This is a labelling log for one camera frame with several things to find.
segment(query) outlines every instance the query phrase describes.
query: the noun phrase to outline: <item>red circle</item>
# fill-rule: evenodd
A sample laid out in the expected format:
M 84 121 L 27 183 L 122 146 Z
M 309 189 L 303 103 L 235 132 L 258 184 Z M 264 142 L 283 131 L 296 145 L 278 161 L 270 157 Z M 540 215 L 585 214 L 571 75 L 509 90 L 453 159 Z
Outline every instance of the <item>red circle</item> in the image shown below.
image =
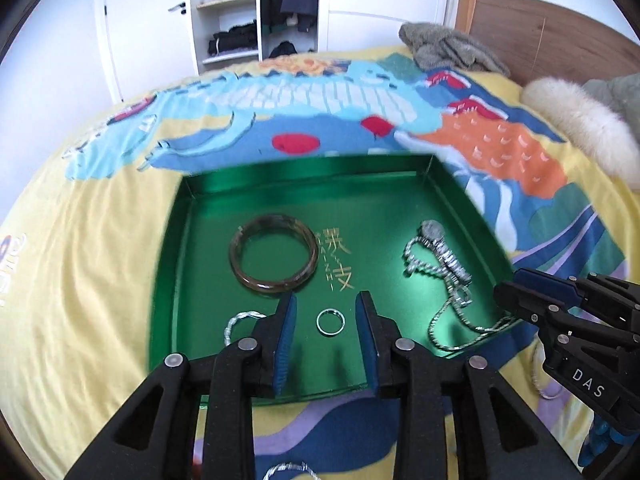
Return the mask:
M 304 155 L 320 147 L 320 139 L 309 134 L 279 134 L 271 139 L 271 144 L 279 152 L 287 155 Z

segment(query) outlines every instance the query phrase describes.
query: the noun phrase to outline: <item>brown bangle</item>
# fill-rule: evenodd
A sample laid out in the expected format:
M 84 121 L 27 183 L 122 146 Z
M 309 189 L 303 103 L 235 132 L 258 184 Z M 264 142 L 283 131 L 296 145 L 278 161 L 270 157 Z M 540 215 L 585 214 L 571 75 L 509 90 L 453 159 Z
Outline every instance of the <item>brown bangle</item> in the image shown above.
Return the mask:
M 242 248 L 245 242 L 255 234 L 262 231 L 273 229 L 286 229 L 292 231 L 294 235 L 302 240 L 309 250 L 309 259 L 306 264 L 293 276 L 280 280 L 278 282 L 260 281 L 245 274 L 240 268 L 240 256 L 242 254 Z M 309 227 L 304 225 L 297 218 L 282 214 L 268 214 L 258 216 L 254 220 L 251 220 L 248 224 L 245 224 L 238 228 L 236 234 L 231 239 L 229 244 L 229 263 L 236 278 L 247 288 L 256 290 L 257 292 L 263 292 L 266 294 L 276 294 L 279 292 L 285 292 L 292 290 L 302 285 L 308 280 L 316 271 L 316 265 L 318 264 L 318 243 L 316 237 Z

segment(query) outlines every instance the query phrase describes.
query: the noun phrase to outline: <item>white door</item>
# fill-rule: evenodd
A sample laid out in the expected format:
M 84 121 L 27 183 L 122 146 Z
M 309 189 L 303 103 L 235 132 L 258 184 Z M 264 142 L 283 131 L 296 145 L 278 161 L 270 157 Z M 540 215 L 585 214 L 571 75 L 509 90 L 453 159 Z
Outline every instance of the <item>white door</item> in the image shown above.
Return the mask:
M 169 9 L 186 2 L 184 7 Z M 123 99 L 197 75 L 188 0 L 105 0 L 111 57 Z

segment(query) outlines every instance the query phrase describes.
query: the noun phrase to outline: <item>bed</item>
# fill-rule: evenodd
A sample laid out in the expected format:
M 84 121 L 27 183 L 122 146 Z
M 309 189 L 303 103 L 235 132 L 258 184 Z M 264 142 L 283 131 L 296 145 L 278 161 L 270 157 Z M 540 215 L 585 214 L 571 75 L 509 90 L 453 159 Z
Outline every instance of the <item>bed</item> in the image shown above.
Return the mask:
M 640 48 L 537 0 L 461 0 L 458 16 L 456 26 L 494 48 L 514 81 L 423 73 L 402 48 L 240 64 L 106 112 L 47 161 L 0 227 L 0 412 L 44 478 L 63 477 L 148 371 L 156 265 L 184 174 L 336 152 L 434 153 L 515 267 L 640 281 L 638 196 L 523 108 L 518 86 L 539 75 L 638 72 Z M 572 30 L 587 23 L 599 38 L 606 33 L 606 47 L 588 48 L 577 32 L 554 34 L 567 20 Z M 563 54 L 576 44 L 580 62 Z M 350 91 L 340 94 L 340 85 Z M 318 116 L 358 135 L 317 134 L 312 147 L 299 137 L 270 142 Z M 288 129 L 274 129 L 274 118 Z M 576 460 L 592 414 L 567 392 L 540 397 L 530 379 L 535 349 L 532 327 L 521 323 L 474 352 L 500 368 Z M 558 391 L 540 375 L 549 395 Z M 366 391 L 255 408 L 257 475 L 293 460 L 323 480 L 391 478 L 397 427 L 398 407 Z M 450 416 L 447 427 L 456 478 Z

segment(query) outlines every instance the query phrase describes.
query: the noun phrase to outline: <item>robotic hand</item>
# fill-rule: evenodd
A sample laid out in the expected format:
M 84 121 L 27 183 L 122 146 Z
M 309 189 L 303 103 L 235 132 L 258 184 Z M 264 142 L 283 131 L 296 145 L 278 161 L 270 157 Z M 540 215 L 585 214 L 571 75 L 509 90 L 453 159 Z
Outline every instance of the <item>robotic hand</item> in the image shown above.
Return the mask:
M 543 369 L 595 412 L 578 465 L 624 455 L 640 434 L 640 285 L 519 269 L 513 282 L 495 287 L 494 298 L 540 328 Z M 604 324 L 572 316 L 574 306 Z

